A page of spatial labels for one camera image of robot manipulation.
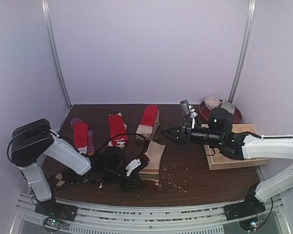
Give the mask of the beige striped maroon sock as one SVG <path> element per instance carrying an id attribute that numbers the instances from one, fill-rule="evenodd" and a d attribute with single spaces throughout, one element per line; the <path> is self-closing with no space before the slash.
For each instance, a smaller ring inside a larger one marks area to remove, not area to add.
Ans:
<path id="1" fill-rule="evenodd" d="M 149 142 L 148 149 L 144 153 L 144 158 L 149 159 L 149 161 L 148 165 L 139 172 L 139 177 L 149 188 L 160 186 L 159 170 L 165 147 L 164 139 L 157 136 Z"/>

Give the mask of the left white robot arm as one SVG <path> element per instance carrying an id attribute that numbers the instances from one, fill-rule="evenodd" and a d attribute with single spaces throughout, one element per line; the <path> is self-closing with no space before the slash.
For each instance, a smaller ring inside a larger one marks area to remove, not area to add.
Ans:
<path id="1" fill-rule="evenodd" d="M 15 129 L 6 154 L 8 160 L 20 169 L 36 200 L 41 202 L 41 208 L 49 216 L 57 216 L 61 209 L 53 200 L 53 190 L 37 162 L 40 156 L 48 156 L 65 165 L 69 170 L 63 174 L 63 179 L 68 183 L 105 180 L 120 184 L 122 191 L 146 186 L 139 172 L 148 165 L 148 160 L 141 154 L 127 162 L 123 149 L 108 147 L 104 143 L 88 157 L 65 137 L 56 134 L 44 118 Z"/>

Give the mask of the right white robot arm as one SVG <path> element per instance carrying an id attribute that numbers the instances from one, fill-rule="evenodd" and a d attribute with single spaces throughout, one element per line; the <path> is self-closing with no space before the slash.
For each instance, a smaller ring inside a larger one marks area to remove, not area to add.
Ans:
<path id="1" fill-rule="evenodd" d="M 219 149 L 220 154 L 232 160 L 253 158 L 281 158 L 293 160 L 293 134 L 285 136 L 260 136 L 252 132 L 234 133 L 233 115 L 223 108 L 211 111 L 207 127 L 197 123 L 168 127 L 161 134 L 177 145 L 208 145 Z M 247 200 L 241 203 L 241 212 L 251 215 L 275 195 L 293 187 L 293 163 L 250 189 Z"/>

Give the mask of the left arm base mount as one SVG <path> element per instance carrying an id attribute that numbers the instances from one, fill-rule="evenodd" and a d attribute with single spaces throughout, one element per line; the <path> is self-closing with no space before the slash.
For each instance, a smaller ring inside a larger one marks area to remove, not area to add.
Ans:
<path id="1" fill-rule="evenodd" d="M 42 227 L 47 232 L 55 233 L 67 224 L 66 221 L 75 220 L 77 207 L 51 199 L 44 202 L 37 201 L 35 212 L 45 216 Z"/>

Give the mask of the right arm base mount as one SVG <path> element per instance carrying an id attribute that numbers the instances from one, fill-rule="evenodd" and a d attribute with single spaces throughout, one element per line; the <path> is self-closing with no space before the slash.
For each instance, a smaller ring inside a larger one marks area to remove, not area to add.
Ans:
<path id="1" fill-rule="evenodd" d="M 241 219 L 266 210 L 263 202 L 254 195 L 247 195 L 242 202 L 224 206 L 224 213 L 227 221 Z"/>

